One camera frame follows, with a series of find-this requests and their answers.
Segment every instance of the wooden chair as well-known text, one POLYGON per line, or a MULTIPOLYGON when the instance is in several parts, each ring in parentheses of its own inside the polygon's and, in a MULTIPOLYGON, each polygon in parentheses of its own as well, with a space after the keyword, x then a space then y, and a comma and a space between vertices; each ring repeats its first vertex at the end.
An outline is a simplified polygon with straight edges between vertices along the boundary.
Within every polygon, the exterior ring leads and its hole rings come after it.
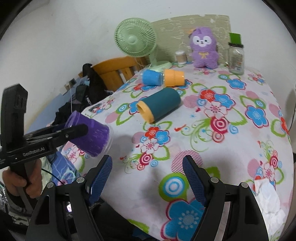
POLYGON ((119 70, 123 73, 126 81, 130 80, 134 76, 132 67, 135 67, 137 71, 143 69, 147 62, 144 57, 133 58, 113 58, 104 62, 93 65, 92 68, 101 76, 108 90, 116 91, 124 83, 119 75, 119 70))

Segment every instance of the electric fan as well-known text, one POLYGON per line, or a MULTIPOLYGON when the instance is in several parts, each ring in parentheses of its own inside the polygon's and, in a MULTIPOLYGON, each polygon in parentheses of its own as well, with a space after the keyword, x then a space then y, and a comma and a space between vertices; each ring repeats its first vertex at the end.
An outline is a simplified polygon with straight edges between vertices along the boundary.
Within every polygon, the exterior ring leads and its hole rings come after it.
POLYGON ((151 70, 162 72, 172 67, 169 61, 156 61, 156 33, 152 24, 142 18, 128 18, 123 20, 116 28, 115 42, 119 49, 132 57, 149 55, 151 70))

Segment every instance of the floral tablecloth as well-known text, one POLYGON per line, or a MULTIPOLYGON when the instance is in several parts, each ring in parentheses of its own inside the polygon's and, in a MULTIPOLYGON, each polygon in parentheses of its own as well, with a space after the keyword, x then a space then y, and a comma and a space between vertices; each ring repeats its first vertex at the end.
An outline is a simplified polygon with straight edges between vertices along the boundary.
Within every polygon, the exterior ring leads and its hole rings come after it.
MULTIPOLYGON (((233 75, 224 66, 174 67, 185 72, 186 85, 174 88, 182 105, 155 124, 142 119, 136 104, 163 87, 143 85, 140 75, 83 111, 114 131, 108 152, 113 169, 102 198, 159 240, 190 241, 203 213, 182 170, 182 158, 190 154, 224 183, 245 181, 255 190, 254 180, 269 179, 287 215, 292 148, 281 109, 261 74, 233 75)), ((85 162, 74 163, 82 175, 89 169, 85 162)))

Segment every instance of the beige patterned board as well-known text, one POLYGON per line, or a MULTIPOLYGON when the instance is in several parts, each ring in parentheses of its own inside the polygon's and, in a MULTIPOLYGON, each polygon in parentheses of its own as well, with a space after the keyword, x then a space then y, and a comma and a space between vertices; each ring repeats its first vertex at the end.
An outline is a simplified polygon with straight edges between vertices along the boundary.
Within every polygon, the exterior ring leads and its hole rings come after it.
POLYGON ((184 50, 189 61, 192 60, 192 50, 189 46, 189 32, 196 27, 210 27, 217 40, 219 63, 226 60, 228 49, 230 21, 226 15, 188 15, 168 18, 153 22, 157 33, 157 60, 175 62, 175 52, 184 50))

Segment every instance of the human hand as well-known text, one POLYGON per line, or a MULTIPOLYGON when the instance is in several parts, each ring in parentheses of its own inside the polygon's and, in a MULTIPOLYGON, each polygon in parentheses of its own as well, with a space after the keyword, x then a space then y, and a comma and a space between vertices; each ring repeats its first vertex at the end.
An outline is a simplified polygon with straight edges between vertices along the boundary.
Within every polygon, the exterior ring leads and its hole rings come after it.
MULTIPOLYGON (((19 196, 17 187, 25 187, 27 181, 10 169, 3 171, 2 173, 3 182, 10 194, 13 196, 19 196)), ((37 159, 35 168, 29 177, 31 184, 26 188, 26 193, 30 198, 37 198, 42 192, 42 175, 41 175, 41 160, 37 159)))

